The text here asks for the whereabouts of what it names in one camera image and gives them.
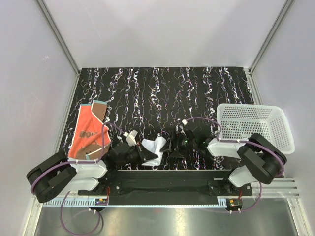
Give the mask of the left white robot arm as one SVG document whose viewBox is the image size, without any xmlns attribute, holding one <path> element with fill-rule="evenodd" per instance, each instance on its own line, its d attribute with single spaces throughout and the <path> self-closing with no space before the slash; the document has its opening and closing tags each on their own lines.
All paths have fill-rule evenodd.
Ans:
<svg viewBox="0 0 315 236">
<path fill-rule="evenodd" d="M 106 190 L 106 182 L 102 178 L 108 171 L 126 164 L 145 164 L 161 157 L 160 148 L 150 140 L 132 147 L 127 143 L 119 143 L 99 161 L 71 161 L 64 153 L 57 152 L 29 171 L 26 178 L 31 193 L 40 203 L 71 191 L 93 191 L 100 195 Z"/>
</svg>

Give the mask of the white towel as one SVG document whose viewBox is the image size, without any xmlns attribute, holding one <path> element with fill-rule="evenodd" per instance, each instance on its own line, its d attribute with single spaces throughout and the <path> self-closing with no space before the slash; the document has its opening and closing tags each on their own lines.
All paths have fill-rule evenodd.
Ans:
<svg viewBox="0 0 315 236">
<path fill-rule="evenodd" d="M 158 136 L 154 141 L 143 139 L 141 144 L 150 152 L 150 154 L 155 154 L 157 156 L 154 159 L 143 163 L 142 166 L 159 166 L 163 156 L 163 152 L 160 150 L 166 144 L 166 139 L 162 136 Z"/>
</svg>

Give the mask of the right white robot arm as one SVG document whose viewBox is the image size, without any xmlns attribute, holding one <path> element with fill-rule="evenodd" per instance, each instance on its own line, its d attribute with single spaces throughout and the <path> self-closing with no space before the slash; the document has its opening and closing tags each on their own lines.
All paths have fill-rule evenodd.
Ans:
<svg viewBox="0 0 315 236">
<path fill-rule="evenodd" d="M 223 183 L 224 191 L 229 195 L 236 194 L 251 182 L 270 184 L 283 174 L 287 163 L 285 155 L 258 133 L 248 139 L 222 140 L 198 136 L 187 129 L 181 133 L 171 132 L 159 151 L 170 153 L 172 158 L 187 158 L 190 150 L 210 158 L 225 156 L 241 160 L 242 166 L 234 169 Z"/>
</svg>

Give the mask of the orange brown towel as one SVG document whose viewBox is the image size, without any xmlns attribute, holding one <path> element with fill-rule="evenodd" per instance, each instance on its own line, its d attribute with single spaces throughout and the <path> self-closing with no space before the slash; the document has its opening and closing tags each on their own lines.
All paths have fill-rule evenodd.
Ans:
<svg viewBox="0 0 315 236">
<path fill-rule="evenodd" d="M 98 100 L 80 105 L 69 159 L 97 160 L 109 150 L 109 128 L 103 125 L 106 110 L 107 103 Z"/>
</svg>

